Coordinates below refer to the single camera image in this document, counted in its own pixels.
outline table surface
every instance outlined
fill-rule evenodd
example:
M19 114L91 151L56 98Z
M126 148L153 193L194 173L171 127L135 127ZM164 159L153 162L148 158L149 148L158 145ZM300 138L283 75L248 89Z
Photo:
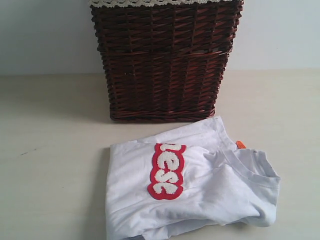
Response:
M0 77L1 240L105 240L109 146L188 124L114 123L108 107L101 74ZM281 176L277 220L171 239L320 239L320 69L227 71L216 115Z

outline red felt patch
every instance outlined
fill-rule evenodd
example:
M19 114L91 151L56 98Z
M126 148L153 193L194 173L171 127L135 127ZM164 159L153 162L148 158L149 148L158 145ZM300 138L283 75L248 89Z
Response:
M182 170L185 166L183 153L185 145L157 143L152 157L151 184L147 187L156 200L173 200L179 197L184 188Z

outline white wall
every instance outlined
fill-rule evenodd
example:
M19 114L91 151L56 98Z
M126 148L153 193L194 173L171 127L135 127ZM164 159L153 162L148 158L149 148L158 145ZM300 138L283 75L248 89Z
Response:
M229 70L320 68L319 0L245 0ZM87 0L0 1L0 75L101 73Z

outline wicker basket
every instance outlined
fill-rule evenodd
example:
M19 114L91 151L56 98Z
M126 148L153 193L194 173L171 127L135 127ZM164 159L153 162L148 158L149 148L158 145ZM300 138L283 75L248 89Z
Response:
M94 7L115 121L211 117L243 1Z

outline white t-shirt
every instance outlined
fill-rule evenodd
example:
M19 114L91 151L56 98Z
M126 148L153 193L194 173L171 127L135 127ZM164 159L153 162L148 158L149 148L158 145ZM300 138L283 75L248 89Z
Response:
M235 149L219 117L173 132L111 146L108 240L165 240L206 225L274 222L280 178L264 152Z

